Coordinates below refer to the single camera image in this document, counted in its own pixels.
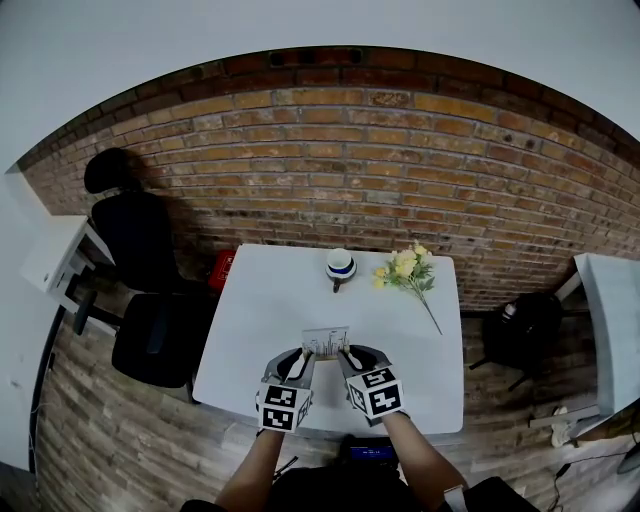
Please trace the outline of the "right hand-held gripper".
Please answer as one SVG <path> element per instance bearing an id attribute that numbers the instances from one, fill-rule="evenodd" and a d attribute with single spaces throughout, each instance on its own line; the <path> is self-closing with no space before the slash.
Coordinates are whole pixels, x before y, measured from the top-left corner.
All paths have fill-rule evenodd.
<path id="1" fill-rule="evenodd" d="M 370 427 L 381 424 L 382 418 L 389 414 L 406 413 L 402 381 L 384 352 L 369 346 L 351 345 L 349 353 L 340 350 L 337 359 L 348 400 L 364 415 Z"/>

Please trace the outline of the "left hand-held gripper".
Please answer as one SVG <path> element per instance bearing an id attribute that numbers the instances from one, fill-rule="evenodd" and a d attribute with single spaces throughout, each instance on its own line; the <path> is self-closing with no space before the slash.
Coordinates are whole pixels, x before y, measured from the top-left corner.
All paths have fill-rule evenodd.
<path id="1" fill-rule="evenodd" d="M 287 379 L 300 357 L 303 363 L 299 372 Z M 256 394 L 260 429 L 296 431 L 312 405 L 311 384 L 315 363 L 316 355 L 302 348 L 282 352 L 267 363 Z"/>

